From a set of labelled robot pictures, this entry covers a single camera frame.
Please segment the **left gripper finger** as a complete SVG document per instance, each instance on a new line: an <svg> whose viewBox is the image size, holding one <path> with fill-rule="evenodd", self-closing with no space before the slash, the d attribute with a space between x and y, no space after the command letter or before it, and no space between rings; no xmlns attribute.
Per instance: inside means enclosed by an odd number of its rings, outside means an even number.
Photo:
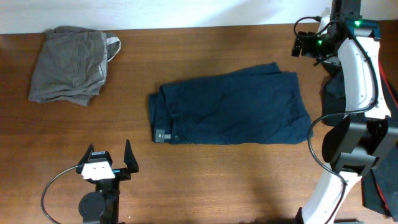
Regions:
<svg viewBox="0 0 398 224"><path fill-rule="evenodd" d="M79 161L78 165L79 166L83 166L85 163L88 162L91 153L94 151L94 146L92 144L90 144L88 146L87 151L85 152L85 154L83 155L83 157L81 158L81 160Z"/></svg>
<svg viewBox="0 0 398 224"><path fill-rule="evenodd" d="M131 143L128 139L126 140L126 145L124 150L124 163L126 164L127 169L129 170L130 173L139 172L139 165L136 161L136 158L134 157L131 148Z"/></svg>

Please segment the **navy blue shorts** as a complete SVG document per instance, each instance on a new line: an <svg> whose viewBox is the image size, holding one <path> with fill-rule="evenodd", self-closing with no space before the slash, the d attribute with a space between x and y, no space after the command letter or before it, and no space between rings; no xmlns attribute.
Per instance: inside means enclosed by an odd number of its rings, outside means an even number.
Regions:
<svg viewBox="0 0 398 224"><path fill-rule="evenodd" d="M299 144L311 125L296 73L277 63L160 86L152 138L169 144Z"/></svg>

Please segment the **black garment with red trim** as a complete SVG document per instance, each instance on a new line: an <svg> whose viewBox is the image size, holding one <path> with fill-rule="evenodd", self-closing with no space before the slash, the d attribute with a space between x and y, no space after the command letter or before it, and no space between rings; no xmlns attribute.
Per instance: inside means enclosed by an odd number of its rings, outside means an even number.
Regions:
<svg viewBox="0 0 398 224"><path fill-rule="evenodd" d="M345 110L345 87L342 69L327 68L332 72L322 90L322 114ZM397 146L394 146L382 164L362 179L363 205L397 221Z"/></svg>

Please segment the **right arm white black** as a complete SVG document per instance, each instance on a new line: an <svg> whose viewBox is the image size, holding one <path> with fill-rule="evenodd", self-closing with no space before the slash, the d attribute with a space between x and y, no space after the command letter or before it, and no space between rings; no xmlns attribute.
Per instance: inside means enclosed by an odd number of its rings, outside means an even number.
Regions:
<svg viewBox="0 0 398 224"><path fill-rule="evenodd" d="M296 223L333 223L353 186L379 167L397 143L397 122L379 71L379 24L364 19L361 3L352 0L334 0L316 21L316 32L295 33L292 55L341 66L345 110L324 137L322 156L316 159L323 173Z"/></svg>

